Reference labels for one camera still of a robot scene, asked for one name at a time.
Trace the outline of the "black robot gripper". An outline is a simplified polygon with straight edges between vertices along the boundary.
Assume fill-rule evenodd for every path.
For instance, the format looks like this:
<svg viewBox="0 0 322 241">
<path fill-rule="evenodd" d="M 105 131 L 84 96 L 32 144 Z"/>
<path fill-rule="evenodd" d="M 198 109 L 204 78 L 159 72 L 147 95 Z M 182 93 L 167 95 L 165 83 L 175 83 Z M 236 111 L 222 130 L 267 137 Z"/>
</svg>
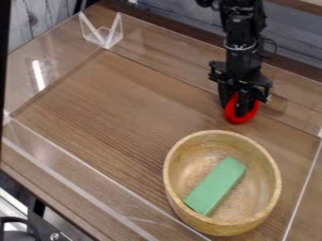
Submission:
<svg viewBox="0 0 322 241">
<path fill-rule="evenodd" d="M 262 60 L 270 58 L 263 54 L 264 42 L 275 45 L 274 40 L 259 37 L 251 45 L 226 44 L 226 61 L 208 62 L 208 79 L 218 84 L 220 105 L 226 107 L 238 91 L 235 115 L 254 117 L 260 102 L 270 101 L 271 80 L 262 75 Z"/>
</svg>

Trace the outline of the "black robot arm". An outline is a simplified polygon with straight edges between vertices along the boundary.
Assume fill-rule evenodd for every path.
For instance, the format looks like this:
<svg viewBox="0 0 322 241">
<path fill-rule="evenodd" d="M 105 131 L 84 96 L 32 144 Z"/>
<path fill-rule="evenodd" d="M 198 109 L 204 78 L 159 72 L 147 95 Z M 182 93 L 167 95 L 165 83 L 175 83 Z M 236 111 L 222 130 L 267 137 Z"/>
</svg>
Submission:
<svg viewBox="0 0 322 241">
<path fill-rule="evenodd" d="M 208 62 L 208 79 L 218 84 L 226 120 L 240 124 L 250 121 L 260 103 L 270 101 L 272 81 L 262 74 L 267 26 L 263 0 L 195 0 L 202 8 L 220 14 L 226 32 L 226 61 Z"/>
</svg>

